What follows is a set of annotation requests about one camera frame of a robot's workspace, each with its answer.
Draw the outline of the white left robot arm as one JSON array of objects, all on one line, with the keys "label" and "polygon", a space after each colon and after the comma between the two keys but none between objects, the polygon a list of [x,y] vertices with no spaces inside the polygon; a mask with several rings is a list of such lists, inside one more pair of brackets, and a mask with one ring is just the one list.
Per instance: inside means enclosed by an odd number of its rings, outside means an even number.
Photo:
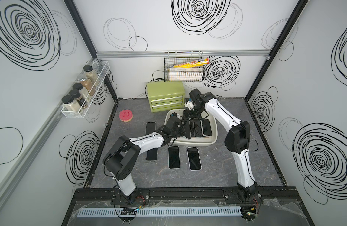
[{"label": "white left robot arm", "polygon": [[184,135],[184,119],[177,114],[171,114],[167,123],[151,134],[136,138],[120,136],[102,161],[104,170],[116,181],[121,194],[132,199],[137,186],[131,172],[139,155],[174,143]]}]

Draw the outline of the white plastic storage box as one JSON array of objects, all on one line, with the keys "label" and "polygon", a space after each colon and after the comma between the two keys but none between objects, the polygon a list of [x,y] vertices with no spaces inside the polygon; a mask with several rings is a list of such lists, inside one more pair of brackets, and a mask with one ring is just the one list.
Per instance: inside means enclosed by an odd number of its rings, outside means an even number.
[{"label": "white plastic storage box", "polygon": [[[178,116],[182,116],[184,109],[173,109],[170,110],[165,118],[166,124],[173,113],[177,113]],[[208,113],[208,117],[206,118],[210,122],[210,128],[212,132],[212,136],[206,136],[204,137],[191,137],[191,139],[187,139],[186,137],[179,137],[175,142],[174,145],[180,145],[180,146],[190,146],[190,147],[207,147],[212,144],[214,144],[217,141],[217,123],[215,118],[212,116],[212,114]]]}]

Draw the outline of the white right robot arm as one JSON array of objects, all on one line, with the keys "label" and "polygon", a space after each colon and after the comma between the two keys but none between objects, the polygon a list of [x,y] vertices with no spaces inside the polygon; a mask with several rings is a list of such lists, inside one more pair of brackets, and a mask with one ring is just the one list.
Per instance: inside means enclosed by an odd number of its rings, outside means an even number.
[{"label": "white right robot arm", "polygon": [[232,153],[238,173],[238,197],[242,202],[249,201],[257,186],[249,161],[250,124],[231,114],[211,92],[201,93],[193,89],[185,106],[191,113],[201,115],[203,111],[211,114],[227,131],[225,147]]}]

